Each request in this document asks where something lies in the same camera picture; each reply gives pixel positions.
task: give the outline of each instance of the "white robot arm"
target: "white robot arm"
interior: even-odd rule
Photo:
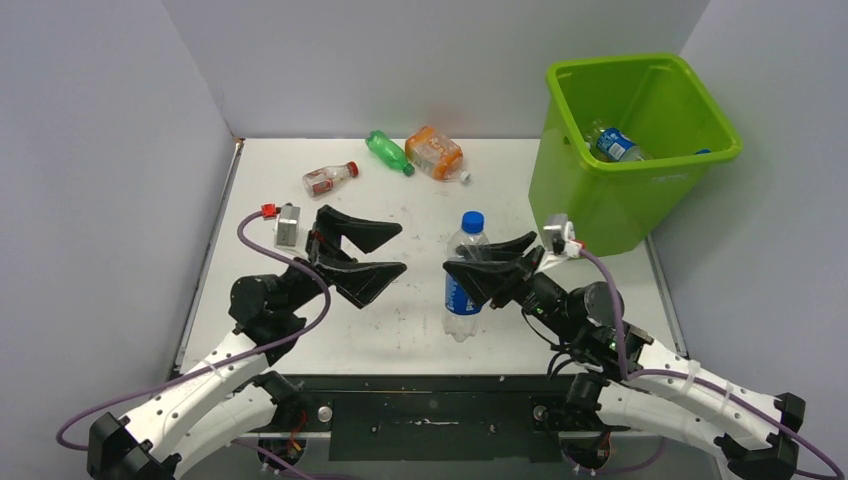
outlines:
[[[262,214],[242,222],[239,233],[259,216],[265,216],[264,207]],[[89,475],[103,480],[170,480],[234,438],[268,425],[291,391],[280,388],[287,382],[279,375],[259,374],[312,328],[304,328],[306,320],[295,314],[297,309],[327,285],[364,308],[406,271],[400,262],[352,259],[341,249],[342,236],[370,253],[401,230],[397,223],[349,217],[329,206],[319,209],[307,238],[308,259],[290,261],[283,275],[238,279],[230,292],[229,314],[235,329],[185,375],[185,381],[120,417],[106,413],[92,424]],[[225,400],[247,382],[253,384]]]
[[[602,267],[576,241],[565,215],[551,217],[542,229],[544,246],[524,254],[533,240],[525,235],[490,245],[498,262],[448,261],[444,269],[477,304],[521,305],[525,315],[557,335],[562,352],[589,370],[577,375],[568,407],[596,415],[608,426],[638,428],[696,446],[727,461],[745,479],[795,474],[798,445],[790,434],[803,422],[802,399],[735,385],[623,322],[623,302],[616,305],[621,295],[611,288],[611,277],[571,292],[562,289],[542,272],[579,256]],[[751,408],[743,408],[740,399]]]

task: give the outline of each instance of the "transparent plastic bottle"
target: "transparent plastic bottle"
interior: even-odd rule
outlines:
[[[468,183],[471,174],[463,169],[462,149],[444,133],[422,127],[406,139],[406,157],[428,177]]]
[[[415,173],[415,167],[409,163],[400,145],[393,142],[382,131],[371,132],[371,135],[365,139],[365,145],[368,145],[368,149],[392,170],[403,172],[407,177]]]
[[[359,168],[353,162],[333,167],[322,167],[303,176],[303,187],[306,188],[306,193],[310,197],[317,197],[357,176],[359,176]]]
[[[487,252],[479,247],[489,244],[489,239],[483,233],[483,214],[469,211],[462,216],[462,228],[448,242],[448,260],[489,260]],[[457,342],[477,334],[480,326],[480,310],[482,305],[474,305],[468,294],[450,275],[445,278],[445,312],[442,317],[442,327],[445,334],[453,336]]]
[[[605,125],[600,120],[592,122],[592,127],[584,139],[596,158],[604,158],[609,162],[639,162],[652,158],[617,128]]]

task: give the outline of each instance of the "red connector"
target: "red connector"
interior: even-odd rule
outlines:
[[[265,205],[262,205],[260,211],[262,212],[262,218],[264,218],[265,220],[268,220],[269,218],[274,218],[277,216],[278,213],[280,213],[280,209],[277,208],[277,205],[273,203],[266,203]]]

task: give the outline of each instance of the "screw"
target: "screw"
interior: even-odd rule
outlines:
[[[540,422],[545,420],[547,414],[548,409],[544,405],[536,405],[536,408],[533,409],[533,418]]]
[[[318,409],[318,420],[321,423],[327,423],[333,418],[333,409],[328,406],[323,406]]]

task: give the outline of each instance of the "lime green plastic bin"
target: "lime green plastic bin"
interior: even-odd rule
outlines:
[[[539,228],[566,213],[596,255],[636,247],[712,165],[742,140],[698,80],[672,54],[590,58],[551,65],[551,103],[530,184]],[[597,160],[583,139],[595,119],[614,126],[653,160]],[[709,149],[710,153],[695,155]]]

